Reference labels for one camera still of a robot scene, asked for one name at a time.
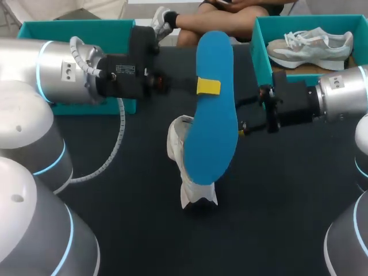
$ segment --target teal box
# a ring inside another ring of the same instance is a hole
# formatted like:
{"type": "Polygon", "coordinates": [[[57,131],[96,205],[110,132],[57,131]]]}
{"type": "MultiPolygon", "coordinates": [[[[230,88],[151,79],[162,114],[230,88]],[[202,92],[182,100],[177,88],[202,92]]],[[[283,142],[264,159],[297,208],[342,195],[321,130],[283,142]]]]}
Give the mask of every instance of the teal box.
{"type": "MultiPolygon", "coordinates": [[[[368,64],[368,22],[361,15],[326,15],[326,16],[271,16],[256,20],[251,55],[258,85],[273,84],[272,69],[266,46],[275,39],[282,39],[285,33],[299,30],[312,30],[321,27],[328,33],[343,35],[350,31],[354,35],[355,63],[368,64]]],[[[306,81],[308,86],[317,84],[320,74],[287,75],[289,82],[306,81]]]]}
{"type": "MultiPolygon", "coordinates": [[[[128,53],[129,37],[134,20],[59,20],[25,22],[19,39],[40,39],[69,42],[78,36],[85,44],[94,44],[104,53],[128,53]]],[[[136,100],[124,99],[125,111],[136,112],[136,100]]],[[[118,114],[115,98],[108,98],[100,105],[62,105],[52,108],[55,115],[118,114]]]]}

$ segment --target sock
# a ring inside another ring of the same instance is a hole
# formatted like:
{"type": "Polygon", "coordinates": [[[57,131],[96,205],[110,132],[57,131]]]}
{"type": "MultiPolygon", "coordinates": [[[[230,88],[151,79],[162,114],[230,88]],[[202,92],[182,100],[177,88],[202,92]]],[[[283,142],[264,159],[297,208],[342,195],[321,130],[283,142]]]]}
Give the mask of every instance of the sock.
{"type": "Polygon", "coordinates": [[[174,11],[168,11],[163,19],[165,20],[166,23],[168,23],[170,25],[170,27],[172,29],[177,29],[177,17],[178,17],[178,13],[174,12],[174,11]]]}

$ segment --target person's leg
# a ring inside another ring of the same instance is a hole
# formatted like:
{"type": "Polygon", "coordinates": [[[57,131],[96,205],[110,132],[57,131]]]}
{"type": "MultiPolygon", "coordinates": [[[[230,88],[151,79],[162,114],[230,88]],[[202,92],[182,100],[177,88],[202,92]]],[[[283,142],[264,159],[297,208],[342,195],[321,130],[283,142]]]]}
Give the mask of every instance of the person's leg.
{"type": "Polygon", "coordinates": [[[179,14],[176,26],[200,35],[220,30],[229,36],[250,39],[256,18],[268,15],[267,10],[260,6],[247,7],[238,13],[215,10],[204,14],[179,14]]]}
{"type": "MultiPolygon", "coordinates": [[[[218,10],[210,3],[203,3],[199,6],[197,14],[204,14],[218,10]]],[[[192,32],[190,30],[181,30],[178,36],[177,47],[196,46],[201,38],[201,34],[192,32]]]]}

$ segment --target person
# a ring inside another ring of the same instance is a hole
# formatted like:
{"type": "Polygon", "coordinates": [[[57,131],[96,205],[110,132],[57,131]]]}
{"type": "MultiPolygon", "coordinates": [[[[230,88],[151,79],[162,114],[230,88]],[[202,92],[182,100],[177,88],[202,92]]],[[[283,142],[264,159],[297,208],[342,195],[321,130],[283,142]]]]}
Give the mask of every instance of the person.
{"type": "Polygon", "coordinates": [[[157,39],[168,36],[173,29],[181,28],[177,46],[198,44],[202,35],[220,30],[239,42],[249,42],[257,17],[278,16],[286,3],[297,0],[204,0],[197,14],[178,14],[165,7],[156,11],[151,22],[157,39]]]}

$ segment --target person's hand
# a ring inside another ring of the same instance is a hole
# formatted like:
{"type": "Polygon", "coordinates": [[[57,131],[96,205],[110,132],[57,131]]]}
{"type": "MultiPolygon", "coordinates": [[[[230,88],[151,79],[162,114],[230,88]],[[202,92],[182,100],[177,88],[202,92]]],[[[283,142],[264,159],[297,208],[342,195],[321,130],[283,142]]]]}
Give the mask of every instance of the person's hand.
{"type": "Polygon", "coordinates": [[[232,0],[229,4],[224,4],[217,1],[217,4],[221,5],[224,10],[230,13],[237,13],[242,9],[252,5],[250,0],[232,0]]]}

